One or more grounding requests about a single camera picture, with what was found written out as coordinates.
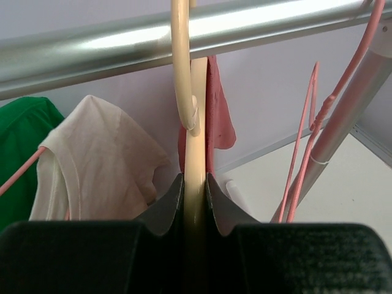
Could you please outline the pink t shirt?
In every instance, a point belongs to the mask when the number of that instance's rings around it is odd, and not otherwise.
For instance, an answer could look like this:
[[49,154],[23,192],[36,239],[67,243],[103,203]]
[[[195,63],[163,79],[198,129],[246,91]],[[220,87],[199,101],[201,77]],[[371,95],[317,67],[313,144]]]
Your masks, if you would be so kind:
[[205,172],[215,174],[214,150],[226,150],[236,142],[217,58],[207,57],[205,89]]

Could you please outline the beige wooden hanger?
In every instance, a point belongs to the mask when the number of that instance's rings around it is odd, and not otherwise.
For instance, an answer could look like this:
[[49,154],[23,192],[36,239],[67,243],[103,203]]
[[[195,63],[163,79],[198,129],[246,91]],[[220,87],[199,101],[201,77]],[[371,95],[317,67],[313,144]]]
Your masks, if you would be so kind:
[[195,1],[171,1],[171,47],[179,117],[186,129],[184,214],[186,223],[202,222],[206,178],[205,108],[208,58],[190,58],[189,10]]

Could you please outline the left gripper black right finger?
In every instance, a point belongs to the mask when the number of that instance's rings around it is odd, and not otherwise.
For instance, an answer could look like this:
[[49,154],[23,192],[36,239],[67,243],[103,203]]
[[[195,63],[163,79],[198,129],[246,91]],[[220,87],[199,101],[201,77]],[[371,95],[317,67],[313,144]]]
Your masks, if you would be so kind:
[[391,257],[361,224],[260,223],[206,180],[211,293],[390,293]]

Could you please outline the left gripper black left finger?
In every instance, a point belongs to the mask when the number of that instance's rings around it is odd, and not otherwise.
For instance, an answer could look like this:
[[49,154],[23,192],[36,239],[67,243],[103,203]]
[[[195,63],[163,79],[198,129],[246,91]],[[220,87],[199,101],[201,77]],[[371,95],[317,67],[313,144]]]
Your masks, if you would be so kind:
[[2,293],[180,293],[183,175],[134,220],[17,222],[1,233]]

